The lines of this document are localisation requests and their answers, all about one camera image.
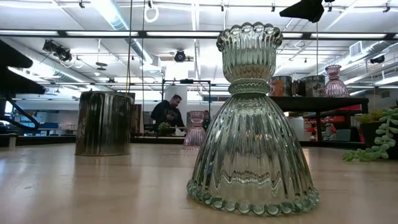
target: pink glass vase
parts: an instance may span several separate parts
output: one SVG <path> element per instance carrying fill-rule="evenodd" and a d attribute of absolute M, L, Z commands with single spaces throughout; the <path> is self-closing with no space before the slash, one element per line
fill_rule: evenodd
<path fill-rule="evenodd" d="M 192 127 L 188 130 L 185 136 L 184 144 L 182 149 L 200 149 L 201 144 L 205 140 L 206 131 L 202 127 L 203 119 L 205 118 L 205 112 L 203 111 L 191 111 L 189 112 Z"/>
<path fill-rule="evenodd" d="M 329 81 L 325 86 L 325 97 L 349 97 L 347 86 L 338 78 L 341 65 L 330 65 L 326 67 Z"/>

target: black shirt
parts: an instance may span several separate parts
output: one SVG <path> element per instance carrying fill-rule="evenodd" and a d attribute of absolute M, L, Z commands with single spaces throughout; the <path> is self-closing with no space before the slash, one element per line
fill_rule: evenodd
<path fill-rule="evenodd" d="M 166 116 L 168 114 L 174 115 L 174 119 L 171 121 L 167 121 Z M 156 120 L 155 123 L 155 131 L 157 131 L 157 127 L 162 122 L 168 122 L 171 127 L 184 127 L 184 122 L 182 121 L 180 110 L 176 107 L 170 105 L 167 100 L 159 103 L 155 106 L 154 110 L 150 114 L 150 117 Z"/>

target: ribbed glass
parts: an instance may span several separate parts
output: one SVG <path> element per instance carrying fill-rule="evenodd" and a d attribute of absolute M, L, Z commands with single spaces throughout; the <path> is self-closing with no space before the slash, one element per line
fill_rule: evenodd
<path fill-rule="evenodd" d="M 189 112 L 192 127 L 187 131 L 185 136 L 183 149 L 199 149 L 206 137 L 206 131 L 203 129 L 202 123 L 205 118 L 203 111 Z"/>
<path fill-rule="evenodd" d="M 349 97 L 347 86 L 339 79 L 341 65 L 330 65 L 326 67 L 329 81 L 325 86 L 325 97 Z"/>
<path fill-rule="evenodd" d="M 233 26 L 217 40 L 232 97 L 210 124 L 188 194 L 218 209 L 256 215 L 306 212 L 319 201 L 302 148 L 268 97 L 278 28 Z"/>

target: silver tin container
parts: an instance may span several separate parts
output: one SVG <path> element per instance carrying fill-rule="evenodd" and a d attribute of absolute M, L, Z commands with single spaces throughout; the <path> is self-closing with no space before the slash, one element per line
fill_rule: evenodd
<path fill-rule="evenodd" d="M 305 96 L 323 97 L 325 91 L 325 77 L 323 75 L 312 75 L 300 79 L 305 84 Z"/>
<path fill-rule="evenodd" d="M 87 91 L 80 96 L 76 138 L 78 156 L 127 155 L 134 98 L 107 91 Z"/>
<path fill-rule="evenodd" d="M 279 75 L 268 81 L 269 96 L 292 96 L 292 77 Z"/>

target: wooden table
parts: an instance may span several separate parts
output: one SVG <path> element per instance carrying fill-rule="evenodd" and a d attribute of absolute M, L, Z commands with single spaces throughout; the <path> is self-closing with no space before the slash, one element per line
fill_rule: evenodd
<path fill-rule="evenodd" d="M 215 210 L 187 197 L 197 151 L 131 144 L 131 155 L 75 157 L 74 144 L 0 152 L 2 224 L 397 223 L 398 163 L 344 162 L 342 150 L 304 149 L 319 207 L 289 217 Z"/>

